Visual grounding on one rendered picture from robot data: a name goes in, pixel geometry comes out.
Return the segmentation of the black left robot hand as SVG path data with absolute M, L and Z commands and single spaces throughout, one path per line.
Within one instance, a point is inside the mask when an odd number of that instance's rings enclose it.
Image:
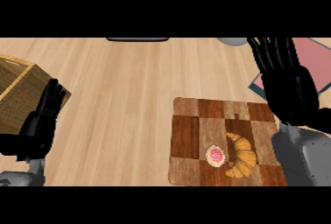
M 16 156 L 18 161 L 45 158 L 53 144 L 58 114 L 67 91 L 50 79 L 36 110 L 28 114 L 19 134 L 0 134 L 0 154 Z

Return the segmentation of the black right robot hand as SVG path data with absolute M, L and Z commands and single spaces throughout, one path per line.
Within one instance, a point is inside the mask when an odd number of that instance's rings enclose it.
M 331 108 L 319 107 L 316 84 L 300 64 L 291 38 L 248 38 L 263 81 L 265 97 L 285 125 L 306 126 L 331 135 Z

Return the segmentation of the brown cardboard box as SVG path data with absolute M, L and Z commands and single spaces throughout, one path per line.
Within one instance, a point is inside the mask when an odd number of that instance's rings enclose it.
M 52 76 L 40 66 L 0 53 L 0 134 L 18 134 Z

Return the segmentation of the checkered wooden cutting board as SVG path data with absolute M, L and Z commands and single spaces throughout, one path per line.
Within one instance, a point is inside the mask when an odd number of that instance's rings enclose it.
M 257 156 L 248 178 L 229 178 L 235 148 L 226 133 L 246 137 Z M 176 98 L 170 138 L 170 183 L 179 186 L 285 186 L 285 175 L 275 158 L 272 135 L 275 116 L 266 104 Z M 219 145 L 225 153 L 220 168 L 209 165 L 206 151 Z

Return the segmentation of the golden croissant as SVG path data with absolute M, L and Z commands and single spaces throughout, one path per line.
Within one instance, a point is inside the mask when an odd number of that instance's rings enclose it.
M 231 132 L 226 133 L 231 138 L 235 148 L 235 160 L 232 167 L 225 172 L 229 178 L 241 179 L 248 178 L 253 173 L 253 168 L 257 165 L 257 156 L 253 151 L 253 146 L 248 139 Z

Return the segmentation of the pink placemat with teal border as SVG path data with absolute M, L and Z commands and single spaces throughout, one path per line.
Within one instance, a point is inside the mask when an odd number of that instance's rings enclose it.
M 312 38 L 294 38 L 294 47 L 300 64 L 311 72 L 321 95 L 331 88 L 331 47 Z

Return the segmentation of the grey rounded object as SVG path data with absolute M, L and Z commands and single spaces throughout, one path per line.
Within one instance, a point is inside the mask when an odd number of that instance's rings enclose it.
M 228 46 L 243 46 L 247 44 L 247 38 L 219 38 L 219 41 Z

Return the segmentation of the pink jam tart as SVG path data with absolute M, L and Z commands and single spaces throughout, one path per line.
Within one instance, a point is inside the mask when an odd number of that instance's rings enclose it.
M 225 163 L 225 153 L 219 145 L 212 145 L 206 151 L 206 160 L 212 167 L 220 168 Z

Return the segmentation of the dark flat object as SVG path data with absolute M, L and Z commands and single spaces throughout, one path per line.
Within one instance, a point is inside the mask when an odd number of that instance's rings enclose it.
M 164 42 L 170 38 L 107 38 L 108 41 L 116 42 Z

